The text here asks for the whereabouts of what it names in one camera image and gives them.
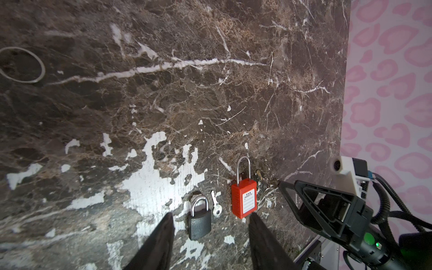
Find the red padlock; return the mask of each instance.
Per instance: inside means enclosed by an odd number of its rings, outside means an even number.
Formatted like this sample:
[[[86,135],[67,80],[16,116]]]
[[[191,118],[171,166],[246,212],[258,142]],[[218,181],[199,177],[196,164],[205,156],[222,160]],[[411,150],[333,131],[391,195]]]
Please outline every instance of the red padlock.
[[[243,179],[239,183],[238,166],[242,159],[249,162],[249,178]],[[237,184],[231,186],[232,213],[239,219],[248,216],[257,208],[257,183],[251,179],[251,161],[248,157],[243,156],[237,163]]]

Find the black padlock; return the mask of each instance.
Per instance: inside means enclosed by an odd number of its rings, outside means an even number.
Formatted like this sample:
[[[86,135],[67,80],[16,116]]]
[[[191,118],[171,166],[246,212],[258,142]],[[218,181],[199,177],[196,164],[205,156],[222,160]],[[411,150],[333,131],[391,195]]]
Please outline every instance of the black padlock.
[[[206,201],[206,208],[195,212],[195,206],[199,200]],[[205,236],[212,230],[212,211],[209,210],[209,201],[206,196],[200,195],[192,202],[189,217],[189,238],[197,240]]]

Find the white paint patch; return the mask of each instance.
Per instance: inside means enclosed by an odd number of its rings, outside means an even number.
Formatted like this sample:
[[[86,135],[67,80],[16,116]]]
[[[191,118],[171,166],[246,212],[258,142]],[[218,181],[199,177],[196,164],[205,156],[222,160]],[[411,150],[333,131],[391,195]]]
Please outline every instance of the white paint patch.
[[[204,256],[203,260],[201,261],[201,268],[200,268],[200,270],[207,269],[209,267],[208,264],[209,264],[209,260],[210,260],[211,257],[212,257],[211,254],[207,254],[206,256]]]
[[[186,254],[185,254],[184,258],[178,260],[177,263],[175,263],[175,265],[181,264],[185,260],[191,259],[192,257],[194,257],[195,260],[197,260],[200,257],[201,252],[203,251],[203,248],[204,248],[204,244],[201,244],[198,241],[192,241],[189,238],[187,238],[184,245],[181,246],[181,248],[180,248],[180,253],[183,252],[184,250],[186,250]]]
[[[112,244],[107,243],[109,253],[108,264],[111,265],[112,270],[121,270],[121,259],[123,259],[123,256],[120,256],[121,247],[123,247],[122,240]]]
[[[141,55],[143,55],[143,53],[146,53],[147,56],[151,60],[153,60],[153,59],[155,59],[155,58],[158,57],[158,54],[154,50],[150,49],[149,46],[147,46],[145,44],[141,44],[139,42],[138,42],[138,44],[140,45],[141,48],[137,51],[136,54],[129,54],[129,56],[131,56],[133,58],[137,58],[137,57],[140,57]]]
[[[43,166],[38,163],[33,163],[30,164],[29,168],[25,172],[8,173],[6,178],[9,182],[10,189],[15,190],[16,186],[20,184],[24,178],[37,174],[42,167]]]
[[[123,46],[121,46],[121,30],[114,23],[112,23],[110,26],[112,31],[112,39],[114,39],[114,42],[120,47],[121,56],[124,58]]]
[[[131,33],[126,33],[123,35],[124,37],[124,41],[126,41],[126,43],[131,44],[132,43],[132,34]]]
[[[129,163],[127,163],[126,165],[124,165],[124,166],[121,166],[121,167],[119,167],[119,166],[112,166],[112,167],[109,167],[108,168],[108,170],[110,170],[110,171],[124,171],[127,167],[129,166]]]
[[[134,158],[136,156],[137,156],[137,152],[135,151],[135,149],[132,149],[129,153],[127,153],[126,160],[128,158]]]
[[[270,201],[270,200],[268,200],[268,199],[266,199],[266,202],[267,202],[267,208],[270,208],[271,207],[271,204],[272,204],[272,202]]]
[[[22,232],[22,229],[20,227],[13,227],[12,232],[13,233],[20,233],[20,232]]]
[[[66,155],[69,152],[69,148],[73,146],[80,146],[79,141],[77,139],[72,139],[72,141],[66,144],[66,146],[64,147],[64,151],[66,152]]]
[[[246,248],[249,245],[249,238],[246,240],[246,242],[243,244],[243,248]]]
[[[144,219],[137,223],[138,244],[141,246],[145,236],[149,236],[166,212],[174,211],[182,203],[182,197],[191,192],[198,183],[204,181],[204,173],[195,172],[195,164],[198,161],[198,148],[192,152],[192,159],[189,160],[190,144],[183,146],[184,164],[175,167],[178,176],[174,179],[162,178],[159,170],[154,169],[155,160],[152,147],[159,142],[166,140],[165,132],[156,132],[147,140],[143,148],[147,159],[142,162],[142,168],[132,173],[129,179],[123,181],[123,189],[129,190],[130,199],[123,203],[126,208],[136,210]],[[191,175],[191,180],[185,186],[184,179]]]
[[[45,234],[45,237],[53,238],[55,236],[55,228]]]
[[[228,164],[226,164],[225,161],[223,161],[222,157],[219,157],[219,161],[220,163],[222,163],[222,165],[232,174],[235,175],[234,170],[231,168],[231,166],[229,166]]]
[[[234,237],[232,235],[225,236],[223,242],[229,245],[234,244]]]
[[[111,139],[109,138],[109,134],[103,133],[104,136],[104,142],[100,144],[103,148],[105,148],[105,152],[102,153],[102,156],[112,156],[111,150],[113,150],[112,147],[108,146],[108,144],[112,143]]]
[[[78,199],[74,199],[71,204],[66,207],[67,210],[72,210],[72,209],[82,209],[82,208],[87,208],[89,206],[92,206],[94,204],[97,203],[103,203],[105,202],[104,200],[104,196],[105,196],[105,192],[99,192],[96,193],[95,195],[89,197],[89,198],[78,198]]]
[[[78,268],[78,270],[98,270],[98,268],[96,267],[96,264],[89,263],[89,264],[84,264],[83,266]]]
[[[69,171],[69,169],[70,169],[70,165],[69,164],[63,164],[61,166],[61,168],[60,168],[60,170],[61,170],[62,173]]]

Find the padlock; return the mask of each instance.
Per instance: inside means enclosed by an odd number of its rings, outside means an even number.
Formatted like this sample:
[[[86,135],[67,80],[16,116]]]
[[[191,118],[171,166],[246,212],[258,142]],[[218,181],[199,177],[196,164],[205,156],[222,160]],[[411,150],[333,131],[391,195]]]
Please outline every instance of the padlock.
[[[195,212],[195,206],[199,200],[205,200],[206,208]],[[209,201],[204,195],[196,197],[191,205],[192,208],[189,217],[189,238],[191,240],[197,240],[212,230],[212,211],[209,210]]]
[[[249,178],[239,182],[238,166],[242,159],[249,162]],[[232,213],[239,219],[248,216],[254,212],[257,206],[257,183],[251,179],[251,161],[248,157],[243,156],[237,163],[237,184],[231,186]]]

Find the padlock shackle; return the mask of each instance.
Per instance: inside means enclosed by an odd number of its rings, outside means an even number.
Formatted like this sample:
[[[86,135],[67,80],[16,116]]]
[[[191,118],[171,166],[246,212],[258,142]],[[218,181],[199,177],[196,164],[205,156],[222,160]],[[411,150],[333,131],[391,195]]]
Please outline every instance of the padlock shackle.
[[[247,156],[242,156],[237,162],[237,185],[240,182],[240,176],[238,175],[238,167],[240,166],[240,162],[242,159],[247,159],[249,163],[249,179],[251,178],[251,160]]]
[[[191,208],[191,216],[195,216],[195,206],[197,205],[197,202],[199,200],[205,200],[206,201],[206,211],[209,210],[209,200],[207,199],[206,196],[200,195],[194,199],[194,204],[192,205],[192,208]]]

